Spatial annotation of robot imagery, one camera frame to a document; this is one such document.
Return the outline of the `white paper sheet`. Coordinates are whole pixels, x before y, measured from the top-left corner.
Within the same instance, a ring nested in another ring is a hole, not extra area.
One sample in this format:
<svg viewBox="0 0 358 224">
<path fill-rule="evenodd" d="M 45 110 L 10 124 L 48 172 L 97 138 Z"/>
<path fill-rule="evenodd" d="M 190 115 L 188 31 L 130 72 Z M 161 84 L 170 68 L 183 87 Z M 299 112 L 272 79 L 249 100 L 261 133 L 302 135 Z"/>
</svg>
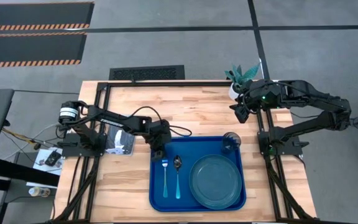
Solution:
<svg viewBox="0 0 358 224">
<path fill-rule="evenodd" d="M 50 149 L 40 149 L 37 153 L 37 157 L 34 160 L 35 163 L 33 165 L 33 168 L 48 173 L 60 175 L 64 164 L 62 156 L 53 167 L 45 165 L 45 160 L 51 154 L 52 151 L 57 151 L 62 155 L 62 149 L 60 148 L 52 147 Z"/>
</svg>

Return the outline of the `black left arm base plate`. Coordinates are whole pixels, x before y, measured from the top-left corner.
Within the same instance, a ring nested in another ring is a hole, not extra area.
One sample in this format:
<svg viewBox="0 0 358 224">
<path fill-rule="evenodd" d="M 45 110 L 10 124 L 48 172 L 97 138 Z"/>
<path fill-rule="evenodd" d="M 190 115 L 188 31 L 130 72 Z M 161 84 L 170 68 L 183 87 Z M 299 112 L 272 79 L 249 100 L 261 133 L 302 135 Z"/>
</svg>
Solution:
<svg viewBox="0 0 358 224">
<path fill-rule="evenodd" d="M 77 133 L 69 133 L 63 141 L 57 142 L 63 157 L 99 157 L 106 149 L 106 134 L 97 134 L 94 142 Z"/>
</svg>

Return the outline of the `green leafy plant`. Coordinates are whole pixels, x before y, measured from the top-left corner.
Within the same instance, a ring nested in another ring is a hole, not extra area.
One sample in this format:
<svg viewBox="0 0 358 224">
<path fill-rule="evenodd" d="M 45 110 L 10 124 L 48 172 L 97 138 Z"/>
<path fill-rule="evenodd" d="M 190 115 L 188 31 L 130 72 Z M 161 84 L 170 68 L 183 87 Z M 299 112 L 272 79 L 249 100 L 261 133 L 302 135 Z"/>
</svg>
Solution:
<svg viewBox="0 0 358 224">
<path fill-rule="evenodd" d="M 247 71 L 243 72 L 242 67 L 238 65 L 237 67 L 235 65 L 232 66 L 232 70 L 225 70 L 224 73 L 226 77 L 232 81 L 233 85 L 235 86 L 241 86 L 243 83 L 252 80 L 256 74 L 258 73 L 260 68 L 260 64 L 254 65 L 253 67 L 250 67 Z"/>
</svg>

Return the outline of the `blue plastic tray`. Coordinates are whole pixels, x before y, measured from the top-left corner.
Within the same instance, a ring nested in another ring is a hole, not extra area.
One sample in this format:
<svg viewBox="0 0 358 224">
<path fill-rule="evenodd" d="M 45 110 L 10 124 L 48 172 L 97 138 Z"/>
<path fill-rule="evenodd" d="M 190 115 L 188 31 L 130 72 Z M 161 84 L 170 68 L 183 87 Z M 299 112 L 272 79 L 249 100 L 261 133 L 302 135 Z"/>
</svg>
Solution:
<svg viewBox="0 0 358 224">
<path fill-rule="evenodd" d="M 203 156 L 218 154 L 229 158 L 235 163 L 241 173 L 244 183 L 244 174 L 242 171 L 242 159 L 240 150 L 229 154 L 222 152 L 221 136 L 199 136 L 187 138 L 173 138 L 165 146 L 167 153 L 167 189 L 168 197 L 163 197 L 163 166 L 162 160 L 150 163 L 150 184 L 149 201 L 151 206 L 160 212 L 212 212 L 216 210 L 206 210 L 193 198 L 189 188 L 189 174 L 193 164 Z M 182 166 L 179 170 L 181 198 L 176 199 L 177 172 L 173 165 L 173 159 L 179 155 L 182 159 Z M 246 187 L 244 183 L 244 204 L 247 200 Z"/>
</svg>

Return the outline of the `spoon with teal handle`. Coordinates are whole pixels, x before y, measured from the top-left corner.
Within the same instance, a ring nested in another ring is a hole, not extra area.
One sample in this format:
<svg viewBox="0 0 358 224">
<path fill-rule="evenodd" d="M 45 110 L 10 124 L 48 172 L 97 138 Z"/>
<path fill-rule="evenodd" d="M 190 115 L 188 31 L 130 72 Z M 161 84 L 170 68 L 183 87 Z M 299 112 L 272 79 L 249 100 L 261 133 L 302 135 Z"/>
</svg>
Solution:
<svg viewBox="0 0 358 224">
<path fill-rule="evenodd" d="M 175 198 L 180 199 L 181 198 L 181 192 L 180 192 L 180 178 L 179 178 L 179 170 L 182 166 L 182 159 L 179 155 L 176 155 L 173 159 L 173 165 L 177 172 L 177 184 L 176 184 L 176 193 Z"/>
</svg>

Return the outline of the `fork with teal handle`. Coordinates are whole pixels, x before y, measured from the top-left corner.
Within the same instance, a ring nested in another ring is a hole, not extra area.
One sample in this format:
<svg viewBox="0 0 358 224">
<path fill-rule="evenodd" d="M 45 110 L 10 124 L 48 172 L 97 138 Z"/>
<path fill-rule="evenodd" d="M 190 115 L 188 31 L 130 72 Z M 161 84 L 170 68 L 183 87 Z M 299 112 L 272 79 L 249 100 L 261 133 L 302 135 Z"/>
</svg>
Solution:
<svg viewBox="0 0 358 224">
<path fill-rule="evenodd" d="M 167 198 L 168 197 L 168 189 L 167 189 L 168 160 L 167 159 L 162 159 L 162 166 L 163 166 L 163 171 L 164 171 L 164 175 L 163 175 L 163 197 Z"/>
</svg>

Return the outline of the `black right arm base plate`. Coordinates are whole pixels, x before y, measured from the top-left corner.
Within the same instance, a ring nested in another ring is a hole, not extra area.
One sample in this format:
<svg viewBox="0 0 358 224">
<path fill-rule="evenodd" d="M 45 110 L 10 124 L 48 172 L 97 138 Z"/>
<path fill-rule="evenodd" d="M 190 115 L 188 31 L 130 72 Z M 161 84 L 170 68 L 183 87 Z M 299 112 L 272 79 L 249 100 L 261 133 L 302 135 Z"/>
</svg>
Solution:
<svg viewBox="0 0 358 224">
<path fill-rule="evenodd" d="M 269 141 L 268 132 L 257 133 L 257 139 L 260 146 L 260 153 L 270 156 L 300 156 L 303 154 L 303 148 L 309 144 L 309 142 L 301 142 L 299 137 L 290 138 L 284 143 L 273 143 Z"/>
</svg>

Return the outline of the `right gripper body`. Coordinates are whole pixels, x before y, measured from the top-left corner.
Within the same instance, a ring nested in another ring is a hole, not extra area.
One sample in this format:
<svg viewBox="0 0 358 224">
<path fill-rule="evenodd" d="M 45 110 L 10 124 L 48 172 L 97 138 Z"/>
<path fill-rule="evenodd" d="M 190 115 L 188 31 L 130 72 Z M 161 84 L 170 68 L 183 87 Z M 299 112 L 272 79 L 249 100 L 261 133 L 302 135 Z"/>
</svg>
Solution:
<svg viewBox="0 0 358 224">
<path fill-rule="evenodd" d="M 254 81 L 246 81 L 237 88 L 239 96 L 237 97 L 237 105 L 246 111 L 259 111 L 260 106 L 257 104 L 256 97 L 251 96 L 256 91 L 257 85 Z"/>
</svg>

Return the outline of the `black hazard striped floor mat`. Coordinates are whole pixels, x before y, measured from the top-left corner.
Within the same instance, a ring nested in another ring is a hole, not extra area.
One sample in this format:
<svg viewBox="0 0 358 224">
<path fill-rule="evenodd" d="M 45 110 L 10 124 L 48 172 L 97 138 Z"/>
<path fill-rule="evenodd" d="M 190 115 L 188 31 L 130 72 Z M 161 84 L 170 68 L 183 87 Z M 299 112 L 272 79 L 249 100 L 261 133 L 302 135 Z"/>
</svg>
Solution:
<svg viewBox="0 0 358 224">
<path fill-rule="evenodd" d="M 0 30 L 83 29 L 94 2 L 0 4 Z"/>
<path fill-rule="evenodd" d="M 78 65 L 87 33 L 0 34 L 0 67 Z"/>
</svg>

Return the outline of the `blue round plate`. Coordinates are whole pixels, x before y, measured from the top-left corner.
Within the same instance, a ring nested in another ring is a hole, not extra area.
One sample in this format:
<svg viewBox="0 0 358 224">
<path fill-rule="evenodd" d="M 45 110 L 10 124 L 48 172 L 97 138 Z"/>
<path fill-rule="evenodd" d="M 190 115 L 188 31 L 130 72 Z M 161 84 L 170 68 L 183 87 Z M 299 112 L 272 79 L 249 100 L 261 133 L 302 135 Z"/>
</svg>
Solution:
<svg viewBox="0 0 358 224">
<path fill-rule="evenodd" d="M 235 163 L 218 154 L 198 159 L 190 170 L 193 198 L 206 210 L 237 210 L 244 204 L 244 183 Z"/>
</svg>

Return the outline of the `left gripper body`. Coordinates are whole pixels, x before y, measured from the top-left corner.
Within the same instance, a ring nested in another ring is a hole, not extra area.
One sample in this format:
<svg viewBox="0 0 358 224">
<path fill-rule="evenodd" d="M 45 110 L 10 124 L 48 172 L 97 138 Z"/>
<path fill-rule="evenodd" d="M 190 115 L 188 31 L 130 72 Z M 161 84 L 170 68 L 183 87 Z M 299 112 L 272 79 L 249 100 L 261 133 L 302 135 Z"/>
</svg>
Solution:
<svg viewBox="0 0 358 224">
<path fill-rule="evenodd" d="M 154 134 L 150 137 L 150 149 L 152 152 L 163 151 L 167 143 L 172 140 L 170 133 Z"/>
</svg>

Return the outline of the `dark blue faceted cup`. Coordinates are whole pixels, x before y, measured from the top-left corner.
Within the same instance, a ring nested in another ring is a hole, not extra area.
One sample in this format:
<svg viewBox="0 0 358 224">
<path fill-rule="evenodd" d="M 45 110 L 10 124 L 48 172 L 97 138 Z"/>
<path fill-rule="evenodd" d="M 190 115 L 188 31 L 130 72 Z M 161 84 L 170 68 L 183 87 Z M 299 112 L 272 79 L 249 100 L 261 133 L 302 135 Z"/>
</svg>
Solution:
<svg viewBox="0 0 358 224">
<path fill-rule="evenodd" d="M 229 154 L 238 151 L 241 146 L 241 138 L 234 132 L 228 132 L 223 135 L 222 139 L 222 152 Z"/>
</svg>

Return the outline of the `black floor vent grille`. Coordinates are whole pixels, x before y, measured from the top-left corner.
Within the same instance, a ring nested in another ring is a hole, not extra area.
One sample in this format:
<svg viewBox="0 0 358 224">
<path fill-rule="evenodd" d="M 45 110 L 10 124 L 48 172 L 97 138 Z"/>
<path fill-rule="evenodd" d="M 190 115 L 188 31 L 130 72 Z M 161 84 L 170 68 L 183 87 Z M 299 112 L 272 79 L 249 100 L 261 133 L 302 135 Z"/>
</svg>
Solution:
<svg viewBox="0 0 358 224">
<path fill-rule="evenodd" d="M 109 80 L 184 80 L 184 65 L 111 68 Z"/>
</svg>

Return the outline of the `black aluminium table frame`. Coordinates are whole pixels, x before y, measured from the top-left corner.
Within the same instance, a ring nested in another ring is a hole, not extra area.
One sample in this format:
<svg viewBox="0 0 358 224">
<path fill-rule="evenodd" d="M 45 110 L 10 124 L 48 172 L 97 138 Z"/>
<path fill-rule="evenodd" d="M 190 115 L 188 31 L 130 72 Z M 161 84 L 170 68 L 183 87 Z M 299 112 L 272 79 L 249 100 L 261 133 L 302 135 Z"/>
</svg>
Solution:
<svg viewBox="0 0 358 224">
<path fill-rule="evenodd" d="M 224 80 L 85 81 L 79 99 L 111 111 L 163 117 L 190 129 L 196 136 L 216 136 L 228 131 L 242 140 L 242 170 L 246 184 L 245 205 L 228 212 L 159 212 L 149 202 L 150 151 L 137 138 L 131 156 L 105 155 L 99 160 L 98 175 L 75 208 L 63 217 L 68 199 L 91 169 L 91 159 L 69 158 L 63 165 L 55 197 L 57 216 L 53 224 L 93 223 L 199 223 L 273 222 L 292 218 L 294 211 L 268 178 L 266 161 L 259 152 L 257 133 L 272 125 L 289 126 L 288 110 L 277 109 L 237 121 Z"/>
</svg>

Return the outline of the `small black handheld device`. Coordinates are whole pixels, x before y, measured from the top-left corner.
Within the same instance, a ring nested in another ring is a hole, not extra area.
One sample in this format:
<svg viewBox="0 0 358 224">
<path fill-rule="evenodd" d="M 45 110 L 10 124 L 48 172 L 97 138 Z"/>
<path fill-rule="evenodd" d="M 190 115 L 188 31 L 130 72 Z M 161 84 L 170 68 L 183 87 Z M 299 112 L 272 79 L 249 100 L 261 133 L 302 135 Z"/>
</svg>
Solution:
<svg viewBox="0 0 358 224">
<path fill-rule="evenodd" d="M 61 154 L 57 151 L 52 151 L 51 154 L 46 158 L 45 165 L 53 167 L 61 158 Z"/>
</svg>

